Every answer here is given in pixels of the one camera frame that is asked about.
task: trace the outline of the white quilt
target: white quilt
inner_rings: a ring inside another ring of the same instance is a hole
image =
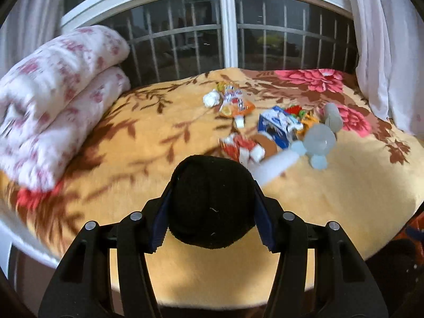
[[[130,89],[114,65],[129,54],[115,31],[90,26],[47,42],[0,80],[0,169],[53,190],[106,110]]]
[[[98,25],[42,45],[0,80],[0,145],[19,147],[42,132],[91,80],[128,54],[116,31]]]

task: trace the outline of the cardboard box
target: cardboard box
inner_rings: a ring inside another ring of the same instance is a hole
[[[289,147],[293,130],[301,130],[302,128],[302,123],[279,106],[265,110],[259,116],[258,132],[266,132],[282,149]]]

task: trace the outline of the orange toy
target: orange toy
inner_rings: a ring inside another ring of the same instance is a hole
[[[303,129],[296,132],[296,136],[298,139],[302,139],[313,125],[319,123],[319,120],[307,113],[300,121],[300,123],[303,124]]]

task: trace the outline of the yellow blanket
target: yellow blanket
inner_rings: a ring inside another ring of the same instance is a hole
[[[378,120],[340,79],[334,71],[223,69],[133,90],[104,116],[52,193],[29,193],[3,176],[3,200],[61,256],[86,221],[119,222],[160,196],[175,166],[187,156],[220,155],[218,139],[229,135],[231,121],[219,117],[217,109],[205,108],[202,97],[218,81],[232,80],[257,106],[246,118],[248,133],[254,132],[259,113],[276,104],[339,105],[344,128],[328,155],[328,169],[314,170],[302,157],[262,189],[306,222],[338,221],[367,258],[423,201],[424,149],[414,137]],[[345,75],[347,81],[352,78]],[[219,250],[185,245],[168,233],[158,252],[147,256],[159,302],[209,308],[264,303],[277,261],[278,255],[262,246],[255,228]],[[313,284],[310,264],[307,287]],[[115,254],[111,274],[117,287]]]

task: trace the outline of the screw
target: screw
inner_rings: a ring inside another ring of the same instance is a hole
[[[130,218],[133,221],[138,221],[141,219],[142,216],[143,214],[140,211],[135,211],[134,213],[131,214]]]
[[[283,218],[287,221],[293,221],[294,220],[294,214],[287,211],[283,214]]]
[[[94,229],[94,227],[96,227],[95,221],[89,221],[85,224],[85,229],[88,230],[88,231]]]
[[[340,229],[340,225],[339,225],[337,222],[335,222],[335,221],[330,222],[330,223],[328,224],[328,226],[329,226],[332,230],[334,230],[334,231],[337,231],[337,230],[339,230],[339,229]]]

